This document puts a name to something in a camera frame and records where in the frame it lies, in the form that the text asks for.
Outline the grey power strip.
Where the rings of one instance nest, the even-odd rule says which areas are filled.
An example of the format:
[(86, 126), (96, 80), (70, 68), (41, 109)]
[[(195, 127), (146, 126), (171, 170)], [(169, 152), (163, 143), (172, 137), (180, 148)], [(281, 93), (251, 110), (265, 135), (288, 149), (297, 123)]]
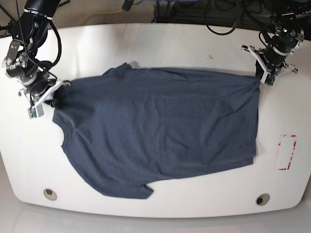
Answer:
[(296, 18), (304, 18), (304, 17), (310, 17), (311, 16), (311, 5), (305, 4), (305, 5), (297, 5), (293, 8), (293, 12), (296, 15)]

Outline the black tripod stand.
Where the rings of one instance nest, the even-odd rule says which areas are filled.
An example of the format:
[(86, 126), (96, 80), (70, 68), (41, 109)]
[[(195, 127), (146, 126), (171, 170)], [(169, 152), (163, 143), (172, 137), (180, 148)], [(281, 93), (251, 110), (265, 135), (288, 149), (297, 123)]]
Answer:
[(17, 11), (14, 0), (0, 1), (0, 26), (8, 26), (10, 22), (17, 20)]

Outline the red tape rectangle marking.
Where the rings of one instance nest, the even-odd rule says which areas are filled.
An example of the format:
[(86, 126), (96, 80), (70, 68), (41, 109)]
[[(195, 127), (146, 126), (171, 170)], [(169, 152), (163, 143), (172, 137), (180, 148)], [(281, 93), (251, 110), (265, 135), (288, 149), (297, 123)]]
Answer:
[(276, 168), (280, 171), (290, 169), (297, 142), (297, 135), (282, 134), (276, 150)]

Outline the dark blue T-shirt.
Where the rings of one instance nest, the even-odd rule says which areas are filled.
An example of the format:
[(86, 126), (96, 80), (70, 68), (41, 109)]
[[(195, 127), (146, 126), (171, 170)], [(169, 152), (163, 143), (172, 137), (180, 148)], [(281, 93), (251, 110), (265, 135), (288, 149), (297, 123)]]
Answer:
[(260, 80), (123, 64), (55, 92), (62, 149), (99, 193), (147, 199), (149, 183), (251, 165)]

